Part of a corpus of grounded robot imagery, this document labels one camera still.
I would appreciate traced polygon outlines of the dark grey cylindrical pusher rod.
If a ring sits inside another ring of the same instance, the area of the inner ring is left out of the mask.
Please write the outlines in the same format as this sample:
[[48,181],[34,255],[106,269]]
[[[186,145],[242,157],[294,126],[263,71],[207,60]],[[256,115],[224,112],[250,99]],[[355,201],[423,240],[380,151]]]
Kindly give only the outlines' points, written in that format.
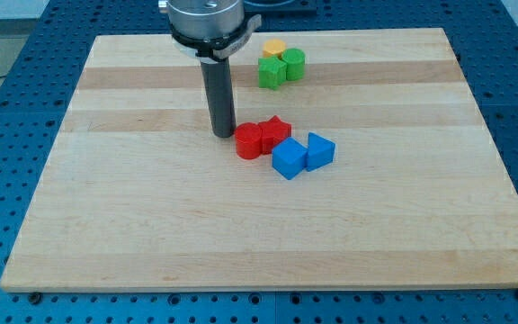
[[230,138],[236,127],[236,114],[229,61],[201,62],[201,72],[213,134]]

